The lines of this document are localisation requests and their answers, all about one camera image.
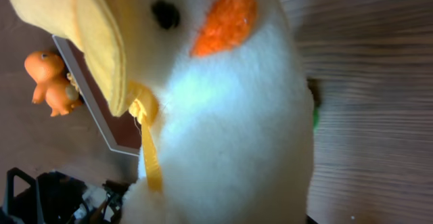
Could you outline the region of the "white plush duck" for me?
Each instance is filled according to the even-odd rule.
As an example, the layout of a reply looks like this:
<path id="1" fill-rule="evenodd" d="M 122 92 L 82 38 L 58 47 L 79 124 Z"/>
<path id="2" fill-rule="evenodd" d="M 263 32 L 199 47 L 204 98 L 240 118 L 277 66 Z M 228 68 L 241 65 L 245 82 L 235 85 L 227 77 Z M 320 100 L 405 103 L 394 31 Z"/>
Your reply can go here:
<path id="1" fill-rule="evenodd" d="M 122 223 L 306 223 L 313 108 L 280 0 L 10 0 L 143 108 Z"/>

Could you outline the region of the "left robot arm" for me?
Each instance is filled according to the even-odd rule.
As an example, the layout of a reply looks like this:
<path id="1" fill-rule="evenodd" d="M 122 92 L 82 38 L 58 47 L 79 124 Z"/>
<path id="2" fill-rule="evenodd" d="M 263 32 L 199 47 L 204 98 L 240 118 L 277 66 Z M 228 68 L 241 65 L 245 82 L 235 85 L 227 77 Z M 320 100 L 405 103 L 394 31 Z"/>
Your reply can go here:
<path id="1" fill-rule="evenodd" d="M 15 167 L 6 173 L 1 222 L 119 223 L 128 188 L 111 180 L 96 186 L 58 171 L 33 178 Z"/>

